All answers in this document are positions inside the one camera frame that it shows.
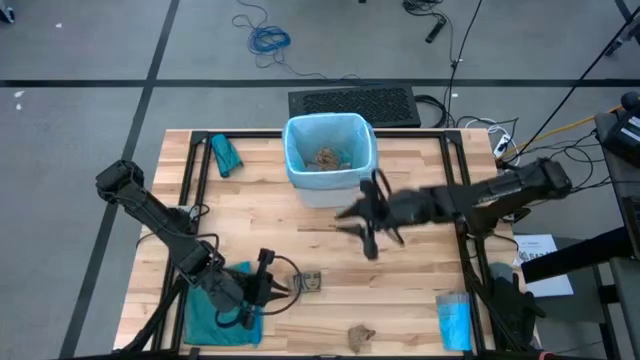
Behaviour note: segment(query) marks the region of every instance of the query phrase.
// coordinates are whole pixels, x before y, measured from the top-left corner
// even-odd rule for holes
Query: small wooden block
[[[322,285],[322,274],[320,271],[304,271],[300,272],[302,276],[302,292],[317,292],[320,291]],[[294,274],[289,279],[289,289],[298,291],[298,275]]]

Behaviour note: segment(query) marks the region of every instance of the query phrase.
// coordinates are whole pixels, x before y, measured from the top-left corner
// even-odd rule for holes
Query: black stand
[[[600,234],[593,239],[566,247],[522,264],[525,281],[530,283],[597,265],[614,257],[629,257],[633,248],[626,228]]]

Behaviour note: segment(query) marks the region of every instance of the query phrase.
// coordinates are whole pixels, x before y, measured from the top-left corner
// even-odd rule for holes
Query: white sticker
[[[629,130],[627,130],[625,128],[622,128],[622,130],[620,130],[620,131],[622,131],[624,134],[626,134],[627,136],[629,136],[633,140],[640,142],[640,136],[632,133],[631,131],[629,131]]]
[[[631,119],[629,119],[629,123],[630,123],[631,125],[634,125],[635,127],[640,128],[640,119],[638,119],[638,118],[637,118],[637,117],[635,117],[635,116],[632,116],[632,117],[631,117]]]

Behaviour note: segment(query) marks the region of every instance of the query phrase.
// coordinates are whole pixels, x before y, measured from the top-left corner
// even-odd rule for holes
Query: plastic bag
[[[285,166],[291,183],[303,189],[343,189],[359,186],[378,167],[378,148],[373,128],[362,116],[329,113],[297,116],[283,130]],[[310,171],[318,151],[330,148],[350,169]]]
[[[471,350],[471,309],[469,294],[436,297],[440,336],[446,350]]]

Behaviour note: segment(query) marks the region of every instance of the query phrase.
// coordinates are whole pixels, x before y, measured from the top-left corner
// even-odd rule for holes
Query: floor stripe
[[[148,80],[0,80],[0,88],[271,88],[354,86],[371,83],[446,87],[449,79],[156,79]],[[639,87],[640,79],[454,79],[457,87]]]
[[[131,129],[129,130],[127,142],[125,143],[125,147],[122,152],[122,159],[124,160],[131,160],[133,158],[133,153],[135,151],[138,138],[140,137],[142,123],[144,122],[144,117],[147,113],[147,109],[149,108],[149,101],[153,92],[153,86],[151,85],[150,80],[154,80],[158,76],[162,57],[164,56],[164,51],[169,41],[169,35],[171,34],[171,28],[173,26],[173,21],[175,20],[179,4],[180,0],[171,0],[169,5],[164,24],[162,25],[160,39],[156,45],[153,60],[151,61],[151,66],[147,74],[147,81],[145,81],[142,94],[140,95],[138,108],[133,116]],[[64,337],[62,348],[60,349],[60,358],[73,357],[76,352],[82,328],[89,311],[89,305],[91,304],[91,298],[93,297],[93,292],[96,287],[98,275],[100,274],[100,267],[102,266],[104,253],[107,250],[109,235],[111,235],[111,229],[113,228],[117,210],[117,205],[109,204],[107,205],[104,216],[102,217],[102,223],[98,230],[96,242],[93,246],[91,257],[89,258],[89,265],[87,266],[87,271],[85,272],[84,279],[82,280],[78,300],[76,301],[76,305],[73,309],[71,321],[69,322],[69,327],[67,328],[67,333]]]

